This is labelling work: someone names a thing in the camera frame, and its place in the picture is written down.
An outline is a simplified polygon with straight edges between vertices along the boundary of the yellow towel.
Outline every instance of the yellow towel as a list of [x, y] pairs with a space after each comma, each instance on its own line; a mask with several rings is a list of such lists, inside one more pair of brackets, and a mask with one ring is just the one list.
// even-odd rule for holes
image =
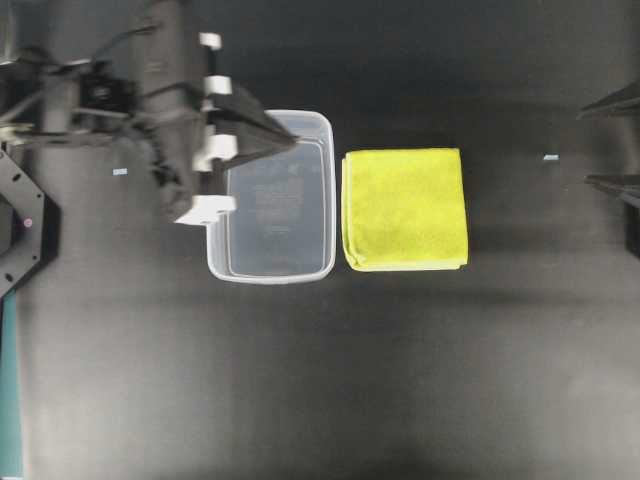
[[350, 152], [342, 162], [342, 239], [360, 271], [467, 264], [460, 151]]

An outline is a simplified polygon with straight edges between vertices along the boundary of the black backdrop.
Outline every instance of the black backdrop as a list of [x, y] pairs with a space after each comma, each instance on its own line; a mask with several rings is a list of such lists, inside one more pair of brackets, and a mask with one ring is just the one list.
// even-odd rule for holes
[[[132, 10], [23, 9], [23, 37], [61, 59], [127, 28]], [[199, 9], [225, 67], [268, 107], [330, 119], [336, 159], [460, 147], [470, 265], [362, 274], [339, 248], [319, 283], [223, 283], [204, 233], [164, 221], [135, 158], [44, 152], [28, 166], [62, 222], [57, 259], [18, 292], [26, 474], [637, 478], [640, 263], [621, 205], [581, 183], [637, 171], [637, 128], [575, 114], [640, 73], [640, 4]], [[117, 58], [128, 73], [128, 50]], [[50, 125], [61, 108], [48, 105]]]

